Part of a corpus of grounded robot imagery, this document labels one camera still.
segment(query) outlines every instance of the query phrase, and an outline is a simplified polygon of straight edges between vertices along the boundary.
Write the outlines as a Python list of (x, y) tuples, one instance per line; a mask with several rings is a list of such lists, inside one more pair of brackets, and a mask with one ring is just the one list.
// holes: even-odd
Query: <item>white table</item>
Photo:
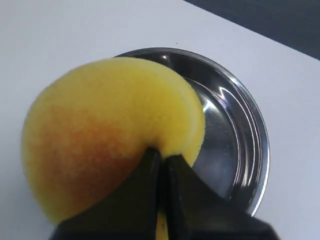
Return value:
[(0, 2), (0, 238), (44, 240), (53, 227), (23, 176), (20, 134), (37, 94), (81, 64), (147, 47), (209, 57), (249, 89), (266, 122), (269, 182), (256, 214), (283, 240), (320, 226), (320, 61), (181, 0)]

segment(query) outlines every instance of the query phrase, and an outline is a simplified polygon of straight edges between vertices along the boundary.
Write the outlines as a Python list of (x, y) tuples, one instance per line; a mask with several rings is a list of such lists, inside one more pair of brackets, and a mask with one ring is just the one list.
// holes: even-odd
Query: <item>metal dish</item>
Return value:
[(269, 141), (262, 115), (242, 83), (218, 63), (174, 48), (145, 48), (118, 57), (165, 65), (197, 92), (205, 114), (205, 138), (193, 166), (211, 189), (252, 216), (269, 173)]

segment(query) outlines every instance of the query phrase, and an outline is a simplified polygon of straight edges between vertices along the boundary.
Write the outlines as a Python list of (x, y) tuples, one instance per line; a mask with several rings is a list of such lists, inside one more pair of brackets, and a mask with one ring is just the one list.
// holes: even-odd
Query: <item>yellow sponge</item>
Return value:
[(204, 138), (191, 86), (158, 63), (115, 57), (80, 66), (43, 90), (24, 122), (21, 154), (35, 198), (54, 222), (111, 193), (147, 147), (193, 165)]

